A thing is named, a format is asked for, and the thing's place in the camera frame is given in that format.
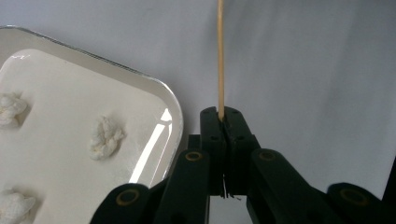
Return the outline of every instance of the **skewer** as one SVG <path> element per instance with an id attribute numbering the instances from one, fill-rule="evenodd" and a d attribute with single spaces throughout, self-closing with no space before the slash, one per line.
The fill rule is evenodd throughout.
<path id="1" fill-rule="evenodd" d="M 218 0 L 218 72 L 219 72 L 219 120 L 224 119 L 224 55 L 223 55 L 223 0 Z"/>

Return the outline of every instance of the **cotton ball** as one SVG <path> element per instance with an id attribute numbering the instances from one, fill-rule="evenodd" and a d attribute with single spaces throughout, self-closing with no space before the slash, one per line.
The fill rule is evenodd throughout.
<path id="1" fill-rule="evenodd" d="M 6 189 L 0 192 L 0 224 L 19 224 L 35 205 L 35 198 Z"/>
<path id="2" fill-rule="evenodd" d="M 99 118 L 91 133 L 90 157 L 95 161 L 109 157 L 123 137 L 121 128 L 113 120 L 106 117 Z"/>
<path id="3" fill-rule="evenodd" d="M 27 104 L 18 99 L 15 93 L 0 93 L 0 129 L 17 127 L 18 121 L 15 116 L 23 112 L 26 107 Z"/>

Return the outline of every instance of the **white surface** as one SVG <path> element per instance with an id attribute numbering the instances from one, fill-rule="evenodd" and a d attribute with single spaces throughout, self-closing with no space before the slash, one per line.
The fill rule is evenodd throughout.
<path id="1" fill-rule="evenodd" d="M 350 182 L 381 197 L 396 152 L 396 2 L 225 2 L 226 105 L 314 187 Z M 164 81 L 185 134 L 217 104 L 214 0 L 2 1 L 0 23 Z M 212 203 L 212 223 L 248 223 L 243 202 L 225 204 Z"/>
<path id="2" fill-rule="evenodd" d="M 0 92 L 15 91 L 29 105 L 20 128 L 0 132 L 0 186 L 37 197 L 35 223 L 89 223 L 112 189 L 133 175 L 134 182 L 155 184 L 165 171 L 156 172 L 166 160 L 163 154 L 175 153 L 170 136 L 180 130 L 154 131 L 166 121 L 172 126 L 172 116 L 163 118 L 170 105 L 155 90 L 143 91 L 36 49 L 10 56 L 1 67 L 0 83 Z M 126 136 L 113 155 L 93 161 L 91 131 L 101 115 L 114 119 Z M 180 118 L 174 114 L 173 119 Z M 150 144 L 149 160 L 139 170 Z"/>

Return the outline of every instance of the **black plastic part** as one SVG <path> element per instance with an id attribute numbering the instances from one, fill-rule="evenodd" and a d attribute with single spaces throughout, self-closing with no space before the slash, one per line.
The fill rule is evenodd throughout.
<path id="1" fill-rule="evenodd" d="M 340 183 L 331 185 L 327 195 L 333 208 L 348 223 L 395 223 L 395 209 L 382 203 L 366 189 Z"/>
<path id="2" fill-rule="evenodd" d="M 396 157 L 390 171 L 387 187 L 382 202 L 396 206 Z"/>
<path id="3" fill-rule="evenodd" d="M 153 223 L 207 223 L 209 156 L 202 150 L 180 153 Z"/>
<path id="4" fill-rule="evenodd" d="M 275 224 L 276 220 L 257 186 L 253 185 L 247 194 L 247 211 L 254 224 Z"/>
<path id="5" fill-rule="evenodd" d="M 139 184 L 125 184 L 113 189 L 96 210 L 91 224 L 144 223 L 149 189 Z"/>
<path id="6" fill-rule="evenodd" d="M 250 132 L 241 112 L 230 107 L 225 107 L 224 112 L 224 132 L 227 141 L 225 188 L 232 196 L 246 195 L 250 155 L 253 150 L 261 147 L 256 136 Z"/>
<path id="7" fill-rule="evenodd" d="M 276 223 L 344 223 L 280 153 L 259 149 L 252 153 L 251 159 L 250 184 L 260 192 L 264 207 L 268 206 Z M 254 191 L 248 197 L 260 204 L 261 198 Z M 251 205 L 255 211 L 251 215 L 262 213 L 260 207 Z"/>
<path id="8" fill-rule="evenodd" d="M 168 184 L 168 178 L 161 181 L 156 186 L 149 189 L 148 194 L 148 203 L 146 205 L 145 213 L 147 214 L 144 217 L 144 221 L 142 224 L 152 223 L 154 220 L 154 215 L 157 213 L 158 208 L 160 207 L 161 199 L 163 197 L 163 193 L 165 192 L 165 188 Z"/>
<path id="9" fill-rule="evenodd" d="M 224 162 L 226 155 L 226 143 L 222 131 L 222 123 L 219 121 L 216 108 L 209 107 L 200 114 L 201 121 L 201 145 L 200 149 L 210 155 L 210 195 L 224 197 Z"/>

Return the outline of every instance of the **tray rim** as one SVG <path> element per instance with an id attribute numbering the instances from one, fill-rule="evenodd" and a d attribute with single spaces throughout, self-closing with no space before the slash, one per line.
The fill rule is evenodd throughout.
<path id="1" fill-rule="evenodd" d="M 68 44 L 65 44 L 62 41 L 59 41 L 57 39 L 48 37 L 46 35 L 42 35 L 42 34 L 40 34 L 38 32 L 32 31 L 32 30 L 24 28 L 24 27 L 20 27 L 20 26 L 17 26 L 17 25 L 0 25 L 0 30 L 19 30 L 19 31 L 28 33 L 30 35 L 35 35 L 37 37 L 43 38 L 44 40 L 48 40 L 48 41 L 52 42 L 53 44 L 57 44 L 57 45 L 60 45 L 61 47 L 65 47 L 65 48 L 68 48 L 68 49 L 71 49 L 71 50 L 75 50 L 75 51 L 77 51 L 79 53 L 82 53 L 83 55 L 86 55 L 86 56 L 89 56 L 91 58 L 94 58 L 95 60 L 101 61 L 103 63 L 108 63 L 108 64 L 113 65 L 115 67 L 118 67 L 120 69 L 126 70 L 127 72 L 134 73 L 134 74 L 136 74 L 138 76 L 146 78 L 148 81 L 153 81 L 153 82 L 159 84 L 161 87 L 165 88 L 165 90 L 169 92 L 169 96 L 171 96 L 171 99 L 174 101 L 175 106 L 176 106 L 177 111 L 178 111 L 178 115 L 179 115 L 179 120 L 178 120 L 178 122 L 179 122 L 179 127 L 178 127 L 179 133 L 177 135 L 176 147 L 174 148 L 174 152 L 173 152 L 173 155 L 171 156 L 170 163 L 168 164 L 167 168 L 163 171 L 162 180 L 164 180 L 169 175 L 170 171 L 172 171 L 174 159 L 175 159 L 175 156 L 177 155 L 178 148 L 180 147 L 180 143 L 182 141 L 182 136 L 183 136 L 183 133 L 184 133 L 184 116 L 183 116 L 183 111 L 182 111 L 181 106 L 180 106 L 180 102 L 176 98 L 174 92 L 164 82 L 160 81 L 159 79 L 157 79 L 155 77 L 151 77 L 151 76 L 149 76 L 147 74 L 139 72 L 139 71 L 137 71 L 137 70 L 135 70 L 135 69 L 133 69 L 131 67 L 125 66 L 125 65 L 120 64 L 120 63 L 115 63 L 115 62 L 110 61 L 110 60 L 108 60 L 108 59 L 106 59 L 104 57 L 98 56 L 96 54 L 90 53 L 90 52 L 88 52 L 86 50 L 79 49 L 79 48 L 76 48 L 76 47 L 68 45 Z"/>

